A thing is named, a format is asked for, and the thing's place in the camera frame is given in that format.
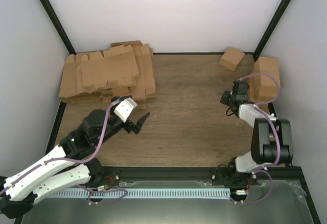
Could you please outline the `brown cardboard box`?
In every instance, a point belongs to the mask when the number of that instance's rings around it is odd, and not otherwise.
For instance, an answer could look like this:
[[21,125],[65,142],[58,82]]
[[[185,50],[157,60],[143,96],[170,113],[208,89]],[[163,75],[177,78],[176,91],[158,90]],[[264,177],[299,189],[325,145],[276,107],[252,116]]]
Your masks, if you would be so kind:
[[278,92],[275,81],[281,86],[279,77],[279,61],[277,58],[259,57],[253,67],[251,74],[256,75],[249,78],[250,100],[254,103],[269,102],[273,100]]

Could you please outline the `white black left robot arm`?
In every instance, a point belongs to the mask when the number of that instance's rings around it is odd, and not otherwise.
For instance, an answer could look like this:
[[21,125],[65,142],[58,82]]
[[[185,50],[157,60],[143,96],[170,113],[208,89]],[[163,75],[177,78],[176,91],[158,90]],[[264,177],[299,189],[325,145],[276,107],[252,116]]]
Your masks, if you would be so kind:
[[96,109],[77,129],[25,170],[2,180],[1,214],[15,219],[46,197],[77,185],[99,185],[104,168],[96,158],[102,144],[120,130],[138,134],[150,113],[133,123],[137,108],[131,96],[114,97],[106,110]]

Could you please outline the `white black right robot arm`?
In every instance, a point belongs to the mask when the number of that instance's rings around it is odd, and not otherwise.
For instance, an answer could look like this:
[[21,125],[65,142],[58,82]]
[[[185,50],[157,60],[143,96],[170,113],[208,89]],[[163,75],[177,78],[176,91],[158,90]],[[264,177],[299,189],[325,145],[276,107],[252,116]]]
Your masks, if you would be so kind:
[[232,90],[224,91],[220,100],[228,106],[227,116],[234,115],[253,129],[250,151],[233,159],[235,166],[227,171],[228,181],[234,185],[245,179],[245,173],[289,164],[293,159],[290,122],[264,112],[249,101],[248,88],[247,82],[234,81]]

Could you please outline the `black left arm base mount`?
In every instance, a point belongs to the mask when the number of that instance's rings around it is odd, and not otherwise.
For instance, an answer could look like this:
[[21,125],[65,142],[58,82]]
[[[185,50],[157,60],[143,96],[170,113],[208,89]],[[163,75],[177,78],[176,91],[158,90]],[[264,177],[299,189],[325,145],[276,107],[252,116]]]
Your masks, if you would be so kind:
[[104,167],[102,173],[92,177],[84,186],[97,191],[113,189],[119,186],[120,174],[121,171],[116,167]]

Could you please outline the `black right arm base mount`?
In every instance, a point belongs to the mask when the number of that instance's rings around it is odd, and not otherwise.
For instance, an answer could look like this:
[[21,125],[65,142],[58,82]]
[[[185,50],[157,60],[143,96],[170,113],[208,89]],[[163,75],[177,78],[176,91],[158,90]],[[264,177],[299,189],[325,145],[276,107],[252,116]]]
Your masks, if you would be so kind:
[[211,170],[211,179],[215,185],[231,187],[246,186],[252,182],[250,173],[241,173],[236,169],[236,157],[232,158],[227,165],[220,164]]

